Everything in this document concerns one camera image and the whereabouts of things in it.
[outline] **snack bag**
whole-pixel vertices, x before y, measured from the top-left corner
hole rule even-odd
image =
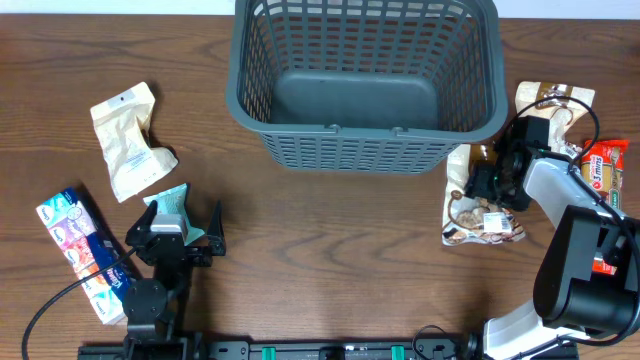
[[[151,127],[155,101],[142,82],[91,108],[93,128],[118,202],[146,189],[178,165],[169,149],[152,149],[143,136]]]
[[[551,96],[570,96],[591,106],[596,92],[565,84],[523,81],[516,92],[516,110],[520,112],[527,105]],[[564,134],[586,113],[587,109],[575,101],[553,99],[532,107],[522,116],[533,115],[549,119],[548,144],[551,151],[575,158],[582,149],[565,141]]]
[[[447,187],[442,212],[442,243],[501,244],[525,237],[524,228],[507,209],[486,199],[464,196],[469,162],[491,161],[484,145],[460,145],[447,158]]]
[[[620,209],[624,152],[629,140],[598,141],[582,158],[582,177],[611,207]]]

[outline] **food wrapper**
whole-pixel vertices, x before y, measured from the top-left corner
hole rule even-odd
[[[66,189],[36,208],[40,219],[79,279],[116,261],[118,254],[102,228],[73,189]],[[131,274],[118,265],[84,284],[96,314],[103,324],[124,318],[122,299],[131,285]]]
[[[464,196],[471,153],[488,154],[482,145],[460,145],[447,158],[447,187],[442,213],[442,243],[501,244],[524,238],[524,228],[507,209],[486,199]]]
[[[146,189],[178,165],[169,149],[150,148],[144,136],[151,127],[155,101],[142,82],[91,108],[93,128],[118,202]]]
[[[520,83],[516,92],[516,110],[520,112],[533,102],[551,96],[570,96],[591,106],[596,92],[565,84],[524,81]],[[575,158],[582,149],[565,141],[564,134],[586,113],[587,109],[574,101],[553,99],[532,107],[522,116],[532,115],[549,119],[549,147],[551,147],[551,151]]]
[[[628,140],[598,141],[582,158],[582,177],[611,207],[621,209],[624,153]]]

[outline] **wood grain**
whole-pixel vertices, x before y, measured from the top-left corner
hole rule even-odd
[[[553,229],[537,206],[517,244],[443,247],[444,166],[422,176],[292,172],[224,103],[230,17],[0,16],[0,353],[18,359],[24,327],[74,280],[35,214],[84,184],[123,239],[140,197],[118,204],[89,108],[139,81],[158,97],[152,132],[180,165],[141,195],[190,182],[188,208],[206,226],[224,203],[228,255],[196,271],[187,326],[255,340],[409,337],[421,325],[477,329],[531,297]],[[640,216],[640,23],[502,21],[507,87],[523,80],[597,90],[603,138],[623,137],[624,209]],[[585,118],[569,138],[591,136]],[[143,273],[150,269],[137,263]],[[84,294],[36,327],[34,359],[70,359],[82,343],[119,341]],[[640,337],[587,359],[631,359]]]

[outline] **colorful snack box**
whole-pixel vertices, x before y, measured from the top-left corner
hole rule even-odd
[[[36,208],[79,279],[108,267],[119,257],[85,204],[69,188]],[[122,300],[131,279],[129,270],[121,264],[82,284],[103,324],[115,324],[124,318]]]

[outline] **white robotic arm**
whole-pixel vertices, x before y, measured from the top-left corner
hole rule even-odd
[[[590,188],[577,182],[584,185],[582,178],[569,174],[568,165],[568,159],[557,155],[534,156],[519,184],[557,231],[538,273],[534,299],[485,323],[483,350],[492,359],[530,359],[558,346],[561,336],[606,337],[621,331],[632,318],[637,282],[634,275],[627,276],[635,274],[628,249],[622,266],[626,274],[610,280],[591,272],[594,258],[602,258],[601,251],[622,251],[624,236],[616,230],[612,215],[594,200],[595,193],[589,194]],[[553,345],[534,350],[545,344]]]

